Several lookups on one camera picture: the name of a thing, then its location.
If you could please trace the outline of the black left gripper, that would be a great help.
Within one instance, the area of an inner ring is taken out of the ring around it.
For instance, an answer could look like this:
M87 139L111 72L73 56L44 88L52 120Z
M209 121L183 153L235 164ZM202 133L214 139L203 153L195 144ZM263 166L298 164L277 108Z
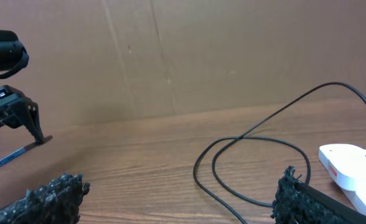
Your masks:
M45 139L40 127L39 107L23 92L9 85L0 86L0 120L7 117L4 111L10 109L14 116L26 127L37 144L44 144Z

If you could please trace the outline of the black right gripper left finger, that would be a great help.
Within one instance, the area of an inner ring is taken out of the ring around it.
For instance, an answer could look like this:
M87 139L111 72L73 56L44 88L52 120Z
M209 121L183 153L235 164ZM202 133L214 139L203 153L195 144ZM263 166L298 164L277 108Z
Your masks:
M90 191L83 175L64 173L0 209L0 224L77 224L79 207Z

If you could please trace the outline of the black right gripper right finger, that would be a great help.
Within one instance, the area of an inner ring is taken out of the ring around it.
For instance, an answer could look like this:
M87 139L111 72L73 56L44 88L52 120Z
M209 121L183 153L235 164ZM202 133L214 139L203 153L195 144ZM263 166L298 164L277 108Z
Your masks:
M363 215L301 182L289 166L278 181L271 218L276 224L366 224Z

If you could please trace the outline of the blue Samsung Galaxy smartphone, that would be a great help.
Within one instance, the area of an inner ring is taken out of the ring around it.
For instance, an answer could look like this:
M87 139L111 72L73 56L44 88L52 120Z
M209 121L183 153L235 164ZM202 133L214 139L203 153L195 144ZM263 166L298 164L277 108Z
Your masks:
M37 143L37 142L32 142L24 147L20 147L19 149L17 149L16 151L10 153L9 155L7 155L6 157L0 159L0 167L5 166L6 164L8 164L9 162L13 161L14 159L18 158L19 156L27 153L28 151L39 147L47 142L49 142L51 139L53 139L52 135L46 136L44 138L44 142L41 143Z

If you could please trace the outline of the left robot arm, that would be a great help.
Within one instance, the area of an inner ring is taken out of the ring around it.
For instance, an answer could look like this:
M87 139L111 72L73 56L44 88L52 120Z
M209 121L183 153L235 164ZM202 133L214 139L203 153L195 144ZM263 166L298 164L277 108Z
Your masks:
M29 55L13 31L0 30L0 80L26 68ZM9 85L0 86L0 127L12 129L25 126L36 144L45 142L40 127L38 104L22 91Z

